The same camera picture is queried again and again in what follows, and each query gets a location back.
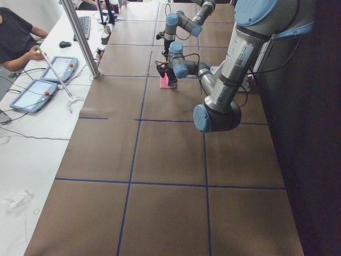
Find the black mouse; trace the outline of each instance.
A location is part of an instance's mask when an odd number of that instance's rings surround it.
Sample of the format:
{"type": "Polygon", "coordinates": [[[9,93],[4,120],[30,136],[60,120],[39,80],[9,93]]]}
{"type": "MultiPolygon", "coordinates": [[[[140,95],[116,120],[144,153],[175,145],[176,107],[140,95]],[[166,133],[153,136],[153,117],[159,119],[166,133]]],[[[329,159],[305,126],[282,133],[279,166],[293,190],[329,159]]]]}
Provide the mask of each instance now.
{"type": "Polygon", "coordinates": [[[65,47],[69,47],[69,46],[71,46],[71,43],[70,43],[70,42],[61,41],[61,42],[59,43],[59,47],[60,47],[60,48],[65,48],[65,47]]]}

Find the green tip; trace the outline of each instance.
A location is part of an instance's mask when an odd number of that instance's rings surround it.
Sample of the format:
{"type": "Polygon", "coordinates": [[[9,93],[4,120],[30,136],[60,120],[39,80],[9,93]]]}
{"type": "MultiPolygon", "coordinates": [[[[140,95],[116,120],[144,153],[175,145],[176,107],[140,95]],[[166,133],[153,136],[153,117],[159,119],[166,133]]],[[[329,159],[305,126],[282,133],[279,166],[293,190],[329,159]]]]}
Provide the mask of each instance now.
{"type": "Polygon", "coordinates": [[[42,51],[42,49],[40,49],[40,46],[39,46],[39,45],[36,45],[36,48],[38,49],[38,51],[39,51],[40,53],[43,53],[43,51],[42,51]]]}

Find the metal tube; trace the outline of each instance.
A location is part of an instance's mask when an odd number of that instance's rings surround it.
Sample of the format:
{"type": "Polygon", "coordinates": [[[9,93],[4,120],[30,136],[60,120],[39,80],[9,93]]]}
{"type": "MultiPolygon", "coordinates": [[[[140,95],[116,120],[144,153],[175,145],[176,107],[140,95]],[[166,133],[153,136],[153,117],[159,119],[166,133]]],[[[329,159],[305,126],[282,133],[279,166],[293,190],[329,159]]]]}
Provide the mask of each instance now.
{"type": "Polygon", "coordinates": [[[87,41],[86,41],[84,34],[83,34],[82,28],[81,28],[80,23],[78,21],[78,16],[77,16],[76,11],[74,9],[74,6],[73,6],[71,0],[61,0],[61,3],[63,5],[65,13],[67,14],[67,16],[69,18],[71,26],[72,26],[75,34],[76,34],[77,40],[79,42],[80,49],[82,50],[82,53],[83,53],[85,60],[86,60],[86,63],[88,64],[93,77],[97,78],[100,72],[97,69],[96,63],[95,63],[94,58],[92,56],[92,52],[89,48],[89,45],[87,44],[87,41]]]}

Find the keyboard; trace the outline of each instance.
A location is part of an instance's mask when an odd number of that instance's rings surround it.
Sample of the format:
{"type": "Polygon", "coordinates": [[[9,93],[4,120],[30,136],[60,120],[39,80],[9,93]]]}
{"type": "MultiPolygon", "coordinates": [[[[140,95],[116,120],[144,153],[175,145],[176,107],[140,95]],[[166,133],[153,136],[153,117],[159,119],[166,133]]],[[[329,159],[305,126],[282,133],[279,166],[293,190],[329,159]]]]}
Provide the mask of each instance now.
{"type": "MultiPolygon", "coordinates": [[[[88,40],[90,37],[91,17],[90,16],[78,17],[78,20],[82,28],[82,31],[85,35],[85,38],[88,40]]],[[[77,41],[76,34],[74,35],[74,41],[77,41]]]]}

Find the pink object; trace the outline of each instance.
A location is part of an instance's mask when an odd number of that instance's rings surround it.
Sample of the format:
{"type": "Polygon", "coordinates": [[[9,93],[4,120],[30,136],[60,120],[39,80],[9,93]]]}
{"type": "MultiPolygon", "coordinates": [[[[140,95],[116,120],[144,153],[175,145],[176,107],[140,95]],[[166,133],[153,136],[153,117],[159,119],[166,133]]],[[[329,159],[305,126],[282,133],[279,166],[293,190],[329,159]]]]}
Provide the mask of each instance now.
{"type": "Polygon", "coordinates": [[[160,88],[170,89],[168,86],[168,76],[165,73],[165,77],[160,77],[160,88]]]}

